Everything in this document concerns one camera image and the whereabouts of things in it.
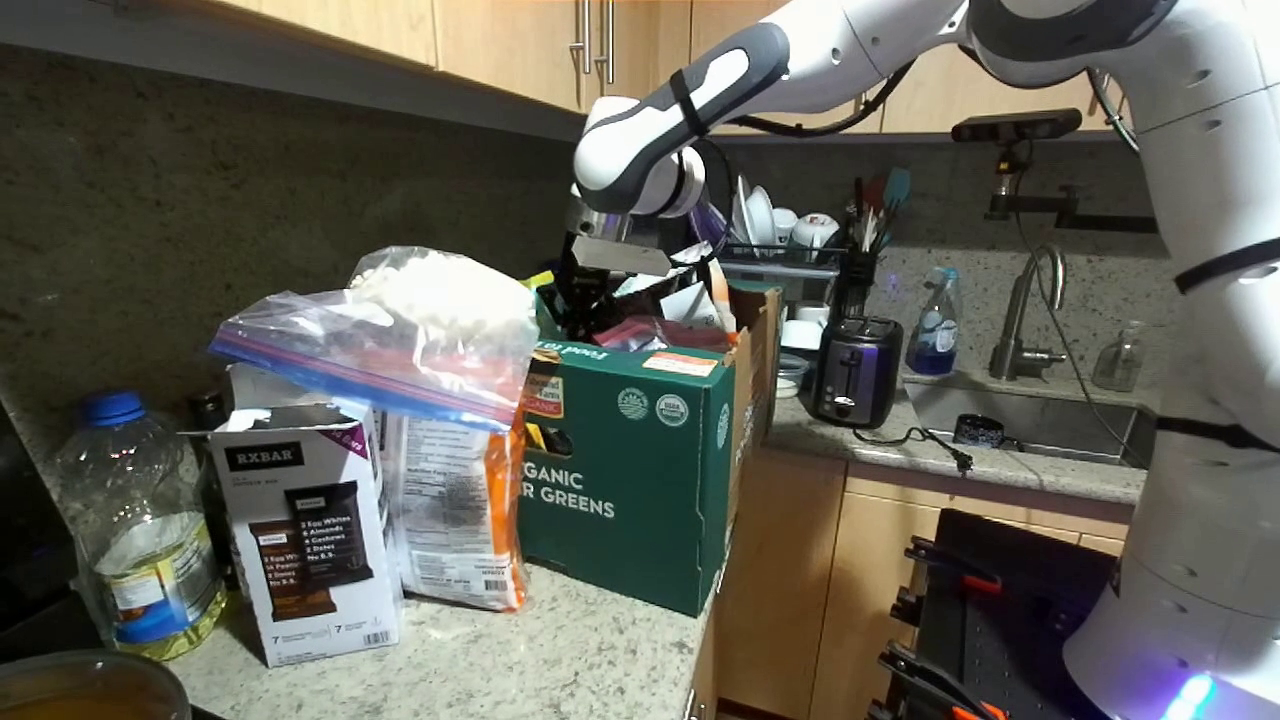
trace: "cardboard box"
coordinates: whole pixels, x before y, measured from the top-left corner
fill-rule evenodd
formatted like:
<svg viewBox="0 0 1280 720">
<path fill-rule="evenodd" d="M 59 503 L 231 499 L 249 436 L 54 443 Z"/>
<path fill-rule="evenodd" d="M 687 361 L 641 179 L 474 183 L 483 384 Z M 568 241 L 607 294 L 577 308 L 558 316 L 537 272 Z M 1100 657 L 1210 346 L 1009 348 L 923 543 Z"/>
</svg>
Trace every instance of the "cardboard box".
<svg viewBox="0 0 1280 720">
<path fill-rule="evenodd" d="M 523 405 L 523 560 L 706 612 L 733 543 L 741 457 L 772 412 L 758 405 L 758 371 L 778 358 L 760 333 L 780 298 L 735 294 L 735 308 L 733 351 L 542 346 Z"/>
<path fill-rule="evenodd" d="M 376 412 L 359 401 L 238 407 L 207 436 L 266 666 L 399 635 L 376 448 Z"/>
</svg>

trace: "kitchen sink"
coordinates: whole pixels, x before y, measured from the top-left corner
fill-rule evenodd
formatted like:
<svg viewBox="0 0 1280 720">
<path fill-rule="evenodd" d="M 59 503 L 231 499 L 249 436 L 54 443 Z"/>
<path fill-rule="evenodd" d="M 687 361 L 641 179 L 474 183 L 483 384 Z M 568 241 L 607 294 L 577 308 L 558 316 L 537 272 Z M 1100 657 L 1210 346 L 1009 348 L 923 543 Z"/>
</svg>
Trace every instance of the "kitchen sink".
<svg viewBox="0 0 1280 720">
<path fill-rule="evenodd" d="M 987 387 L 971 376 L 905 380 L 905 394 L 922 423 L 951 443 L 1000 443 L 1132 470 L 1154 465 L 1155 416 L 1140 405 L 1034 395 Z"/>
</svg>

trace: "green box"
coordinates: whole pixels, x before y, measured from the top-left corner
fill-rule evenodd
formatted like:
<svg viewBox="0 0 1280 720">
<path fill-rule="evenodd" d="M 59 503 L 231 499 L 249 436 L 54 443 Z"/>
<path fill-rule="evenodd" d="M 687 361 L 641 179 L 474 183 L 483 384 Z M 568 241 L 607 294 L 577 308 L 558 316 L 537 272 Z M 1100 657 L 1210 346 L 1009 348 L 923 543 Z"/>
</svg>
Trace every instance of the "green box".
<svg viewBox="0 0 1280 720">
<path fill-rule="evenodd" d="M 735 358 L 543 341 L 530 371 L 521 551 L 706 612 L 728 560 Z"/>
</svg>

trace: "kitchen counter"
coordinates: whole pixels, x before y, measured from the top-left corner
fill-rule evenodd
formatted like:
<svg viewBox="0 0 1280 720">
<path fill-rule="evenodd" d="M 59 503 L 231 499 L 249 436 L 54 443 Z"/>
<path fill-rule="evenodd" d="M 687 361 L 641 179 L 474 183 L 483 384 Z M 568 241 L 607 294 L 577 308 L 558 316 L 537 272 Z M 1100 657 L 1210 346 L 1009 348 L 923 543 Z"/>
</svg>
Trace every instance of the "kitchen counter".
<svg viewBox="0 0 1280 720">
<path fill-rule="evenodd" d="M 1078 499 L 1105 499 L 1105 503 L 1137 503 L 1146 494 L 1146 470 L 1125 465 L 1091 465 L 1069 457 L 1040 457 L 1040 452 L 1009 452 L 1009 448 L 975 448 L 965 443 L 971 457 L 968 476 L 958 473 L 958 462 L 932 441 L 910 443 L 876 443 L 901 441 L 916 428 L 916 407 L 901 395 L 882 428 L 860 432 L 855 441 L 840 423 L 814 420 L 796 395 L 780 395 L 768 428 L 772 448 L 815 452 L 815 457 L 843 457 L 876 470 L 905 470 L 927 476 L 958 476 L 962 486 L 998 486 L 1021 494 L 1051 494 Z"/>
<path fill-rule="evenodd" d="M 403 599 L 403 635 L 381 652 L 266 668 L 238 610 L 174 672 L 224 720 L 679 720 L 708 622 L 530 569 L 521 612 Z"/>
</svg>

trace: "blue light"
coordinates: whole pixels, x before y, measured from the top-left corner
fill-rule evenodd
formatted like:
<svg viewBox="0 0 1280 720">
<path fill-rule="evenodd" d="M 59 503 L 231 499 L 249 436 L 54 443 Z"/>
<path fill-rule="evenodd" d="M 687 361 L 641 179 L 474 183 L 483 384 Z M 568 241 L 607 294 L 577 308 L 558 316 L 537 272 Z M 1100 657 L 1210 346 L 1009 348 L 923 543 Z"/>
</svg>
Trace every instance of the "blue light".
<svg viewBox="0 0 1280 720">
<path fill-rule="evenodd" d="M 1161 720 L 1202 720 L 1212 700 L 1212 677 L 1190 677 L 1178 700 L 1165 707 Z"/>
</svg>

